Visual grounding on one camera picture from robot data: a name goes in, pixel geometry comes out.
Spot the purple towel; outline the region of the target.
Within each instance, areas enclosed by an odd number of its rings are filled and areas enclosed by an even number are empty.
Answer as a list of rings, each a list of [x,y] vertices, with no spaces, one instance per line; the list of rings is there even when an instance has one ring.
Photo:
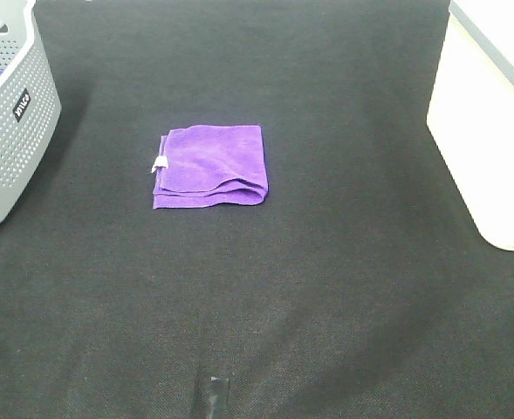
[[[261,127],[195,125],[161,137],[154,209],[258,205],[269,191]]]

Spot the black table cloth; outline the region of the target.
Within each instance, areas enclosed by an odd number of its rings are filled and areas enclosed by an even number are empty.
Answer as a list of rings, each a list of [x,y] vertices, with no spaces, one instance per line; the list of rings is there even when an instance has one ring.
[[[514,418],[514,252],[426,126],[444,1],[40,1],[62,102],[0,225],[0,418]],[[172,129],[263,203],[154,209]]]

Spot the white plastic bin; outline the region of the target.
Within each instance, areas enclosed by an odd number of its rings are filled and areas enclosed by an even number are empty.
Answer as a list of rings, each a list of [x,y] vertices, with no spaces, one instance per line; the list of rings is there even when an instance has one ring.
[[[514,1],[452,1],[427,125],[480,235],[514,251]]]

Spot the grey perforated laundry basket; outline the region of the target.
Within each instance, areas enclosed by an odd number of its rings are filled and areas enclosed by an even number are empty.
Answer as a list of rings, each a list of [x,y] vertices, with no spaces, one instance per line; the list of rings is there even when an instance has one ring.
[[[22,195],[61,114],[32,1],[0,1],[0,223]]]

